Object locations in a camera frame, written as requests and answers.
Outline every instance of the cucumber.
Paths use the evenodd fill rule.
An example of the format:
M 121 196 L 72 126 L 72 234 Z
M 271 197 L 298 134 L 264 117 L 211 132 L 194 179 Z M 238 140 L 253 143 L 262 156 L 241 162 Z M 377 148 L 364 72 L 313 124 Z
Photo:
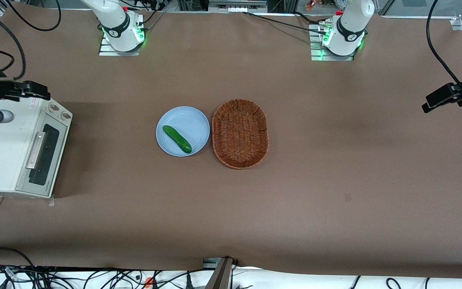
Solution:
M 175 130 L 172 126 L 163 126 L 163 131 L 175 141 L 178 146 L 187 154 L 192 152 L 192 146 L 188 141 L 182 137 L 177 130 Z

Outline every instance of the brown woven basket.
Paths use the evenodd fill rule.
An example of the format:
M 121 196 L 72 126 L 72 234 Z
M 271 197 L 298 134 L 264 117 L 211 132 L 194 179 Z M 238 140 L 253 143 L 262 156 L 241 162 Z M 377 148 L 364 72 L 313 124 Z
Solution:
M 213 151 L 226 166 L 248 169 L 268 153 L 268 131 L 263 110 L 246 99 L 221 104 L 211 120 Z

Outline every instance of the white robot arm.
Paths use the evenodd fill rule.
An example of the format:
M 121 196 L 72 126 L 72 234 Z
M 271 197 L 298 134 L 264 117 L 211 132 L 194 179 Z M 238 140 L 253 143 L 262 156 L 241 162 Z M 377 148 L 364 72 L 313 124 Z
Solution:
M 327 20 L 332 22 L 332 28 L 322 42 L 324 46 L 336 55 L 354 53 L 365 36 L 365 27 L 374 10 L 372 0 L 349 0 L 343 15 L 335 15 Z
M 144 41 L 142 15 L 123 8 L 118 0 L 81 0 L 95 13 L 106 40 L 116 51 L 132 51 Z

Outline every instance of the plate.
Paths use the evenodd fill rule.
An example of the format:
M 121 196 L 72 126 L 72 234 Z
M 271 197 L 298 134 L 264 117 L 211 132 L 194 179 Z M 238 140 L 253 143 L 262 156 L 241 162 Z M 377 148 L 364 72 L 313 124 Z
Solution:
M 187 154 L 164 131 L 163 126 L 172 126 L 192 146 Z M 156 141 L 169 155 L 189 156 L 200 151 L 209 138 L 209 122 L 204 113 L 190 106 L 179 106 L 166 112 L 156 126 Z

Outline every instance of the brown paper tabletop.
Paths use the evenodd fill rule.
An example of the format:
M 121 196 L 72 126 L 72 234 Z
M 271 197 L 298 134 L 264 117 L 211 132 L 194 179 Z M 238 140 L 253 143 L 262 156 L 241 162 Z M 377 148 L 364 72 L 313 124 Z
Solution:
M 56 21 L 16 6 L 37 26 Z M 451 81 L 425 20 L 375 16 L 353 62 L 311 61 L 306 31 L 241 13 L 167 13 L 138 57 L 99 57 L 91 11 L 63 11 L 48 33 L 12 11 L 3 22 L 24 47 L 24 80 L 48 86 L 73 124 L 55 205 L 4 199 L 0 246 L 35 265 L 195 269 L 229 255 L 297 273 L 462 277 L 462 108 L 420 108 Z M 462 32 L 433 20 L 431 34 L 462 79 Z M 0 49 L 17 75 L 2 29 Z M 260 165 L 229 169 L 210 142 L 183 158 L 156 143 L 171 108 L 211 120 L 233 98 L 266 114 Z

